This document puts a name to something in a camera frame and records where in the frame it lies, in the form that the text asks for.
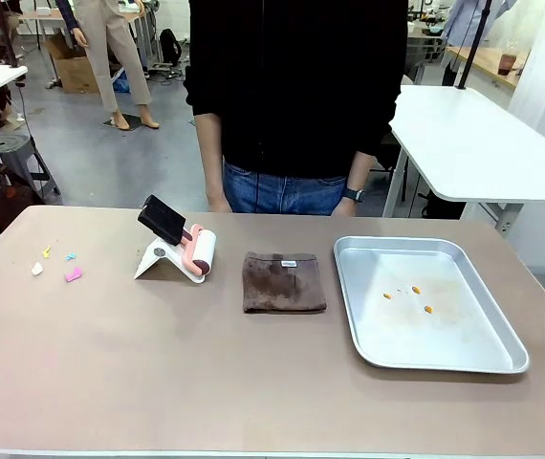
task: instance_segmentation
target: backpack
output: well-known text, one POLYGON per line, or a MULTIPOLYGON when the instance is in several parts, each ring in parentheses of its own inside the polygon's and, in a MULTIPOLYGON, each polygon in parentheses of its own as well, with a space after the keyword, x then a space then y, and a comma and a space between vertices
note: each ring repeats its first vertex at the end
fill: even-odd
POLYGON ((173 66, 177 65, 181 58, 182 50, 173 31, 164 29, 160 33, 160 46, 162 47, 164 62, 171 62, 173 66))

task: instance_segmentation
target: lint roller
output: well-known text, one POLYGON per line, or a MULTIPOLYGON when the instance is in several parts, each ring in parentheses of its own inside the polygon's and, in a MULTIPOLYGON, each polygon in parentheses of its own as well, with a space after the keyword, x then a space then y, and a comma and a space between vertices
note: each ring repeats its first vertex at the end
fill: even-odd
POLYGON ((217 237, 201 225, 192 225, 188 234, 191 240, 185 236, 182 238, 185 247, 182 256, 184 266, 196 275, 207 275, 211 271, 217 237))

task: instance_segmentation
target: brown cloth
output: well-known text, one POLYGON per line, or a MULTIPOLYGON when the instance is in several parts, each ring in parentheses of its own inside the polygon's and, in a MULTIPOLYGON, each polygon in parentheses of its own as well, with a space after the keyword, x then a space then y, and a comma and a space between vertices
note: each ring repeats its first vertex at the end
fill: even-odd
POLYGON ((320 313, 325 309, 314 255, 247 253, 243 263, 245 313, 320 313))

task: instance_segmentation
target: hand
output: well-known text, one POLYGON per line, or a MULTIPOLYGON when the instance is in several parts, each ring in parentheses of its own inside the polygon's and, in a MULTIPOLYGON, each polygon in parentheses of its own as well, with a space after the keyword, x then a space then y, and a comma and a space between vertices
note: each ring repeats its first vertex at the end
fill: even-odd
POLYGON ((77 43, 81 48, 88 48, 88 40, 85 39, 85 35, 79 27, 75 27, 71 30, 71 32, 73 33, 75 40, 77 40, 77 43))
POLYGON ((232 213, 232 208, 226 199, 226 196, 222 195, 218 198, 208 200, 208 211, 216 213, 232 213))
POLYGON ((142 0, 135 0, 135 3, 139 7, 139 17, 145 16, 145 5, 142 3, 142 0))
POLYGON ((332 211, 333 217, 355 217, 358 203, 353 199, 342 198, 332 211))

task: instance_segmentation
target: floor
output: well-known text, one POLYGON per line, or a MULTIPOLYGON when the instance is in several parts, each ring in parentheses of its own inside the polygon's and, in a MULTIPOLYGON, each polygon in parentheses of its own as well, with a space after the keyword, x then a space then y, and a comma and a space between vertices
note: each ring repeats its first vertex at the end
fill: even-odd
MULTIPOLYGON (((152 113, 159 131, 134 132, 101 126, 107 120, 98 95, 68 95, 45 89, 53 71, 44 52, 34 50, 24 59, 29 68, 22 90, 26 116, 36 144, 62 192, 53 204, 110 208, 138 208, 156 194, 178 211, 205 211, 204 178, 191 110, 185 104, 181 81, 151 81, 152 113)), ((439 84, 442 72, 428 70, 424 84, 439 84)), ((13 101, 23 112, 19 92, 11 85, 13 101)), ((118 95, 125 113, 136 114, 130 96, 118 95)), ((27 134, 25 128, 15 131, 27 134)), ((409 168, 407 199, 395 216, 417 217, 424 202, 414 196, 417 173, 409 168)), ((389 174, 373 172, 360 216, 381 216, 389 187, 389 174)), ((421 192, 427 192, 423 181, 421 192)), ((537 279, 545 287, 545 275, 537 279)))

